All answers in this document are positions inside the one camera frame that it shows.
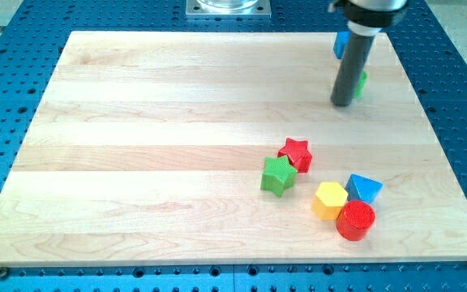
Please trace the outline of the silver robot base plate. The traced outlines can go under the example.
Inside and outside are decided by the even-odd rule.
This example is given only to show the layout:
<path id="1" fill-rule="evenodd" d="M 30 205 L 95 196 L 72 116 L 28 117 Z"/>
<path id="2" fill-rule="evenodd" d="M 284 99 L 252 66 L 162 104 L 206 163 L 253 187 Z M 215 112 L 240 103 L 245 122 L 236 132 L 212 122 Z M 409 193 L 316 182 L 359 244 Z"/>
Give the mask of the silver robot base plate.
<path id="1" fill-rule="evenodd" d="M 226 16 L 268 16 L 270 0 L 186 0 L 186 16 L 191 18 Z"/>

